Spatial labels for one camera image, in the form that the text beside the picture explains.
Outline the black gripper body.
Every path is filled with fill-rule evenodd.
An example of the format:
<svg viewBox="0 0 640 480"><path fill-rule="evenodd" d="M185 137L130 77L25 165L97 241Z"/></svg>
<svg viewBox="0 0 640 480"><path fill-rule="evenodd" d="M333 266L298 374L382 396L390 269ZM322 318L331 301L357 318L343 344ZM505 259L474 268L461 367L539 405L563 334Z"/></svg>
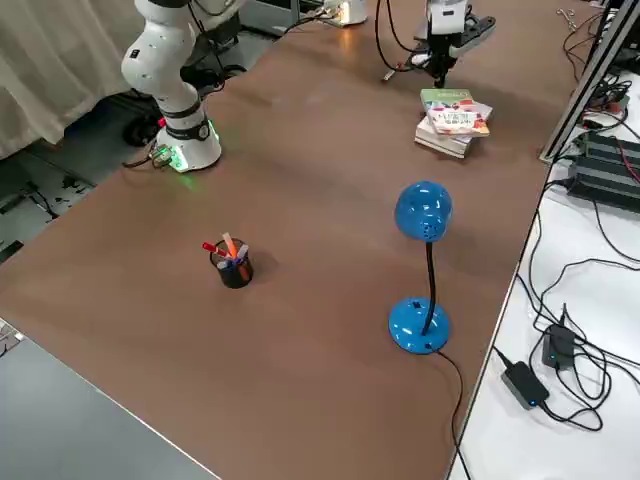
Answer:
<svg viewBox="0 0 640 480"><path fill-rule="evenodd" d="M450 53L452 46L456 46L459 39L458 33L434 35L428 37L429 50L431 53L430 61L432 63L447 63L454 57Z"/></svg>

